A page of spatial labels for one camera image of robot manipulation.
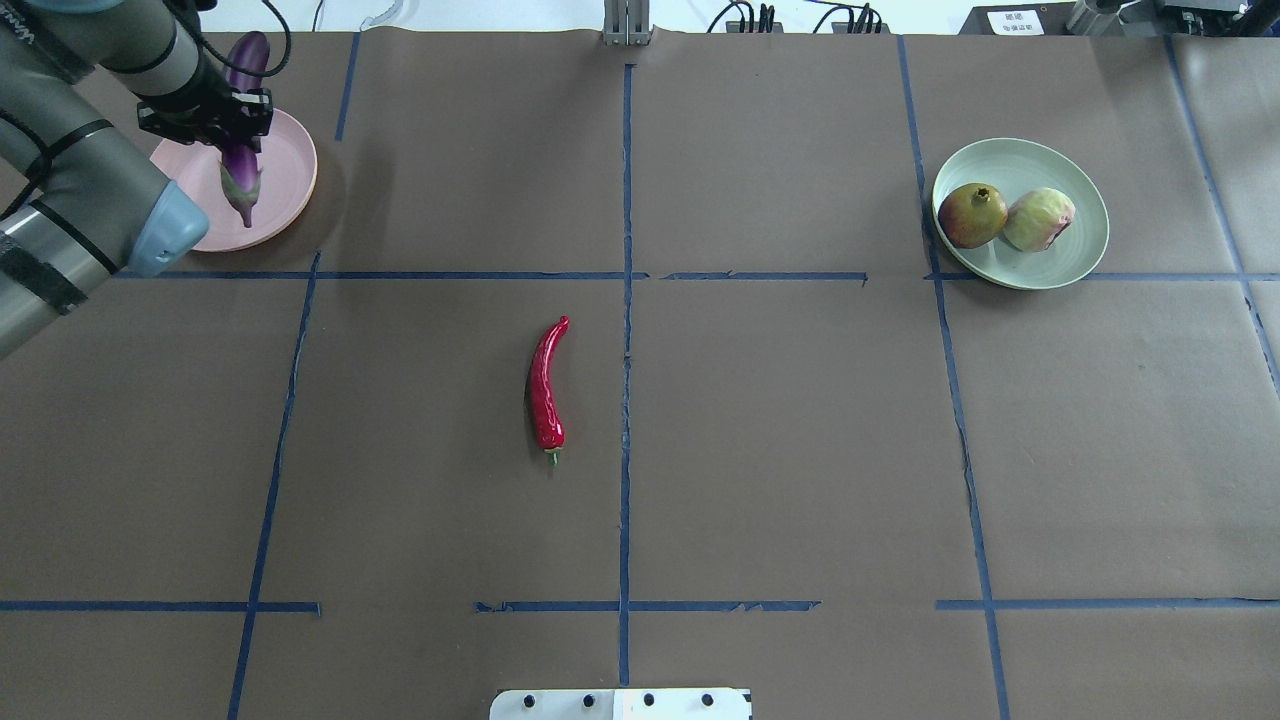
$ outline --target light blue joint cap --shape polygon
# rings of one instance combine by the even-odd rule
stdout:
[[[129,269],[154,278],[186,255],[207,232],[209,217],[187,197],[178,183],[169,181],[133,243]]]
[[[68,15],[87,15],[101,13],[124,3],[124,0],[27,0],[28,5],[35,5],[50,13],[67,13]]]

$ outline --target pink plate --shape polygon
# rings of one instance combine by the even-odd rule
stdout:
[[[264,242],[289,227],[316,187],[316,146],[298,120],[275,110],[271,132],[262,138],[257,165],[262,190],[253,206],[253,227],[246,228],[227,199],[219,164],[221,154],[207,145],[163,141],[151,161],[209,215],[209,234],[196,250],[228,252]]]

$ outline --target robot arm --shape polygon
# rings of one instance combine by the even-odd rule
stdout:
[[[270,94],[233,91],[175,13],[198,28],[196,8],[164,0],[0,0],[0,110],[26,127],[0,123],[0,155],[44,191],[0,219],[0,359],[120,268],[157,274],[209,229],[72,85],[102,65],[142,101],[143,129],[178,142],[256,150],[266,135]]]

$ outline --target brown table surface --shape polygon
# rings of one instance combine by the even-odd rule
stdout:
[[[296,44],[302,217],[0,365],[0,716],[1276,716],[1280,44]],[[922,233],[997,136],[1097,183],[1091,278]]]

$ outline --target white label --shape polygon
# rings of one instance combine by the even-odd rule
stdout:
[[[987,13],[996,35],[1044,35],[1036,10],[1000,10]]]

